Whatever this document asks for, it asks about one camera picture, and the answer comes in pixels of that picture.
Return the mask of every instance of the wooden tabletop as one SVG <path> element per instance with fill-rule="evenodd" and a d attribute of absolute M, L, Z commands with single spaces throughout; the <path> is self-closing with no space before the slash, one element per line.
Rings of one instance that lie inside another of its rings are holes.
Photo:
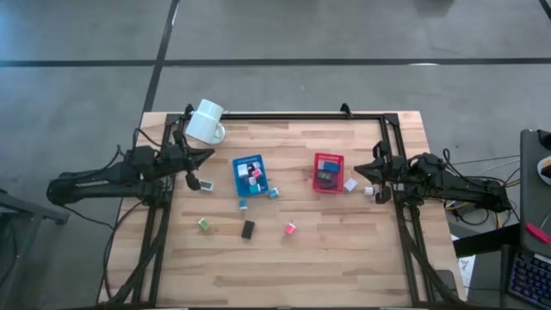
<path fill-rule="evenodd" d="M 398 112 L 407 156 L 429 151 L 419 112 Z M 145 113 L 141 128 L 161 140 L 166 113 Z M 176 177 L 169 234 L 158 291 L 164 307 L 366 307 L 409 306 L 393 201 L 363 195 L 367 179 L 353 171 L 373 160 L 381 139 L 377 121 L 223 121 L 227 136 L 196 172 L 214 182 L 214 192 L 193 192 L 185 175 Z M 139 138 L 139 144 L 147 144 Z M 193 147 L 211 147 L 189 139 Z M 344 155 L 344 180 L 358 181 L 350 194 L 312 190 L 315 152 Z M 238 211 L 232 160 L 262 154 L 278 199 L 248 200 Z M 121 214 L 137 200 L 125 199 Z M 138 262 L 147 214 L 138 207 L 117 231 L 108 273 L 114 291 Z M 202 232 L 197 221 L 212 225 Z M 245 220 L 256 223 L 251 240 L 241 238 Z M 292 236 L 283 229 L 293 221 Z M 427 201 L 421 223 L 429 260 L 451 270 L 465 299 L 442 203 Z M 424 296 L 419 268 L 418 286 Z M 151 266 L 143 296 L 149 292 Z M 106 300 L 104 290 L 100 301 Z"/>

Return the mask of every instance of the blue tray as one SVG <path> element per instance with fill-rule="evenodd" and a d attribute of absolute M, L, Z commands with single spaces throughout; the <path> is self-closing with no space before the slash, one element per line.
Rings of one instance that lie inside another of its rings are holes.
<path fill-rule="evenodd" d="M 260 184 L 260 192 L 256 194 L 251 194 L 249 191 L 249 184 L 245 179 L 242 179 L 238 176 L 238 165 L 239 164 L 250 164 L 252 162 L 260 163 L 260 171 L 262 176 L 257 179 L 257 184 Z M 268 178 L 266 177 L 266 170 L 264 169 L 264 162 L 262 161 L 262 155 L 252 155 L 246 158 L 236 158 L 233 160 L 233 177 L 235 178 L 235 187 L 238 191 L 239 197 L 250 197 L 254 195 L 265 194 L 268 192 Z"/>

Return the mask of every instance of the red tray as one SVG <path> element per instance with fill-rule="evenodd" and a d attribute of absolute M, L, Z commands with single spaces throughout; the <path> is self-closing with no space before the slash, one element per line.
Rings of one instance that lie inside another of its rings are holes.
<path fill-rule="evenodd" d="M 333 182 L 337 183 L 335 189 L 321 189 L 321 185 L 324 182 L 319 182 L 318 175 L 318 163 L 319 161 L 328 161 L 332 163 L 337 163 L 339 166 L 338 173 L 333 174 Z M 344 156 L 337 154 L 328 154 L 328 153 L 316 153 L 313 157 L 313 190 L 323 193 L 342 193 L 343 192 L 343 179 L 344 179 Z"/>

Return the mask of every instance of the red object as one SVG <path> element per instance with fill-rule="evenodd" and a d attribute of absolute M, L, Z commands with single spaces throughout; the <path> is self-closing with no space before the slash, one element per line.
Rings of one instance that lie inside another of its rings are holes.
<path fill-rule="evenodd" d="M 323 189 L 324 185 L 328 182 L 322 182 L 318 180 L 319 162 L 332 162 L 337 163 L 339 166 L 338 173 L 332 173 L 332 183 L 335 183 L 337 187 L 335 189 Z M 343 192 L 343 179 L 344 179 L 344 156 L 328 153 L 316 153 L 313 157 L 313 182 L 312 188 L 317 192 L 323 193 L 342 193 Z"/>
<path fill-rule="evenodd" d="M 551 244 L 551 237 L 549 237 L 540 227 L 532 223 L 526 223 L 526 230 L 544 244 Z"/>
<path fill-rule="evenodd" d="M 260 171 L 260 169 L 256 169 L 253 172 L 251 172 L 251 175 L 255 178 L 259 178 L 262 176 L 262 172 Z"/>
<path fill-rule="evenodd" d="M 293 223 L 288 223 L 287 227 L 285 227 L 285 233 L 291 235 L 294 233 L 295 229 L 296 226 Z"/>

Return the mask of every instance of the concrete floor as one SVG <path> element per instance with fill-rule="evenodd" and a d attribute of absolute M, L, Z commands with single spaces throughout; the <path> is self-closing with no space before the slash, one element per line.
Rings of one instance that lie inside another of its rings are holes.
<path fill-rule="evenodd" d="M 170 0 L 4 0 L 0 60 L 155 59 L 169 7 Z M 166 56 L 503 57 L 551 57 L 551 21 L 537 0 L 188 0 Z M 0 188 L 47 204 L 49 179 L 100 167 L 117 144 L 129 147 L 152 70 L 0 67 Z M 183 110 L 203 97 L 230 110 L 335 110 L 342 102 L 355 110 L 418 109 L 430 149 L 448 147 L 462 161 L 518 154 L 521 129 L 549 130 L 550 80 L 551 65 L 164 68 L 152 109 Z M 118 205 L 72 207 L 112 223 Z M 92 305 L 107 238 L 102 226 L 74 216 L 67 226 L 45 222 L 20 308 Z"/>

